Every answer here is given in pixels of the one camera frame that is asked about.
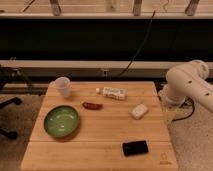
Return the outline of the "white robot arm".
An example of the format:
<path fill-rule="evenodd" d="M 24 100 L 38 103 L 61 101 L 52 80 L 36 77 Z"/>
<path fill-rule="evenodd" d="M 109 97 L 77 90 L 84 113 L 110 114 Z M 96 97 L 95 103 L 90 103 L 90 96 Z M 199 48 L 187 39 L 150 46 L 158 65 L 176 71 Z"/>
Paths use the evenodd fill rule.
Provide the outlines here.
<path fill-rule="evenodd" d="M 205 81 L 208 76 L 208 65 L 201 60 L 172 67 L 166 73 L 167 85 L 163 88 L 166 103 L 179 106 L 189 97 L 213 112 L 213 85 Z"/>

